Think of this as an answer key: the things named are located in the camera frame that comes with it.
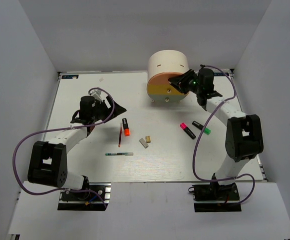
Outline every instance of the white enclosure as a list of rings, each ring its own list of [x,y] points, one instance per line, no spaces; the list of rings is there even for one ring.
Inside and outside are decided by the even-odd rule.
[[[25,185],[36,192],[51,189],[28,182]],[[105,212],[77,214],[56,210],[58,192],[39,197],[22,192],[9,233],[31,240],[290,239],[290,221],[275,183],[257,184],[253,201],[243,205],[242,212],[218,215],[193,212],[187,186],[183,182],[116,182]],[[240,182],[238,187],[246,195],[251,183]]]
[[[183,52],[192,69],[235,69],[243,110],[262,120],[260,158],[290,218],[290,1],[0,0],[0,240],[19,191],[14,147],[47,128],[57,72],[145,71],[166,49]],[[17,155],[22,181],[39,139]]]

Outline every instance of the cylindrical white container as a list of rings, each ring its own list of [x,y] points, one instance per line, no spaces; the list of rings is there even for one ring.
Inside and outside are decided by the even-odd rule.
[[[179,51],[163,50],[153,54],[148,61],[147,94],[152,100],[178,102],[186,95],[179,93],[168,78],[189,70],[186,56]]]

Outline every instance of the eraser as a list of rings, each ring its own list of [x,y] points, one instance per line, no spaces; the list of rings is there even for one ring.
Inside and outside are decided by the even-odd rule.
[[[146,143],[150,143],[150,136],[146,136],[145,139],[146,139]]]
[[[148,144],[146,143],[146,141],[143,138],[141,138],[139,140],[139,142],[144,146],[144,148],[147,148],[148,147]]]

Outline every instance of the green pen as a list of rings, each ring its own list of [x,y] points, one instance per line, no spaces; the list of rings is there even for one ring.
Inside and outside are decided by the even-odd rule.
[[[109,152],[105,153],[106,156],[134,156],[132,151],[130,152]]]
[[[203,127],[204,127],[202,124],[200,124],[200,123],[198,123],[198,122],[196,122],[196,121],[193,121],[193,125],[194,125],[195,127],[199,128],[200,130],[202,130]],[[208,128],[205,128],[204,133],[207,134],[207,135],[209,135],[209,134],[211,133],[211,130],[208,129]]]

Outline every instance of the white eraser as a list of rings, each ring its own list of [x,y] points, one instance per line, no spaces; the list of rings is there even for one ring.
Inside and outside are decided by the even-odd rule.
[[[148,144],[146,143],[146,141],[143,138],[141,138],[139,141],[144,146],[144,148],[148,147]]]

